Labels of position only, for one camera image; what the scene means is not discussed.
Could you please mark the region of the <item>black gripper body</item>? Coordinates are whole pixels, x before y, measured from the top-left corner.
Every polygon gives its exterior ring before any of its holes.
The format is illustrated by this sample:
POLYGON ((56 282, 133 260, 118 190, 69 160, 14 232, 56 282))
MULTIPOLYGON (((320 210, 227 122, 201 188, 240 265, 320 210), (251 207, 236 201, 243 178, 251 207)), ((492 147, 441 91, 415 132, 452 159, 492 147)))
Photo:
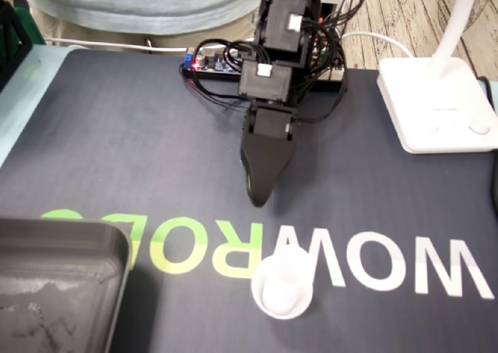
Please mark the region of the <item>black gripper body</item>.
POLYGON ((244 118, 244 133, 292 141, 297 110, 281 104, 252 102, 244 118))

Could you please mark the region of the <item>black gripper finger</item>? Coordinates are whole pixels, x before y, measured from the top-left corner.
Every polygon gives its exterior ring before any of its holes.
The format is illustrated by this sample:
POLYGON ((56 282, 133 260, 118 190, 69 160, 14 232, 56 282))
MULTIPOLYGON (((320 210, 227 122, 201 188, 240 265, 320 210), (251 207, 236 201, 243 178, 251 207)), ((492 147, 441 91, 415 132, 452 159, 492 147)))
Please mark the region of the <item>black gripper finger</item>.
POLYGON ((268 201, 277 179, 296 151, 296 141, 278 140, 244 133, 241 150, 252 164, 253 206, 263 207, 268 201))
POLYGON ((240 161, 244 167, 247 196, 249 197, 250 202, 254 204, 254 197, 252 192, 252 164, 250 158, 247 156, 247 153, 244 150, 240 151, 240 161))

